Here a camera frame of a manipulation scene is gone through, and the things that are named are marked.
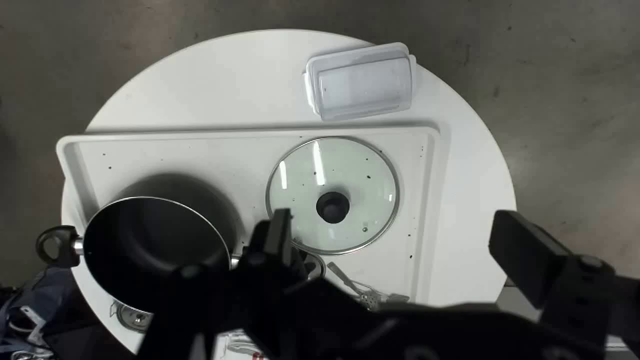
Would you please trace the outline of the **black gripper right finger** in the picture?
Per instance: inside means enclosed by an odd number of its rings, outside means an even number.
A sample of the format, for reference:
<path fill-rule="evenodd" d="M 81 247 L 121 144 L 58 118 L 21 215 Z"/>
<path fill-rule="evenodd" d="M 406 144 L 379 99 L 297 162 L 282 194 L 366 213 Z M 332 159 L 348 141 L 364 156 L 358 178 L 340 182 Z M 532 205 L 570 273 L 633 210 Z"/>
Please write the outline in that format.
<path fill-rule="evenodd" d="M 513 210 L 498 210 L 487 250 L 536 307 L 565 307 L 578 258 L 550 232 Z"/>

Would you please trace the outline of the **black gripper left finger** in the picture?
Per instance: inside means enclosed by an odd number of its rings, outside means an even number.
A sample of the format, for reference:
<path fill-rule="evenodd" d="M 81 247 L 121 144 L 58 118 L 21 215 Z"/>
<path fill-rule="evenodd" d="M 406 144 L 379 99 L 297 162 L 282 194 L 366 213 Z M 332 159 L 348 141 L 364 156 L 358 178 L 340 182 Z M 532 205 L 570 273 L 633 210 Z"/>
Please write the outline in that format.
<path fill-rule="evenodd" d="M 259 266 L 275 259 L 289 266 L 293 262 L 289 223 L 288 207 L 278 207 L 269 219 L 258 221 L 247 243 L 247 262 Z"/>

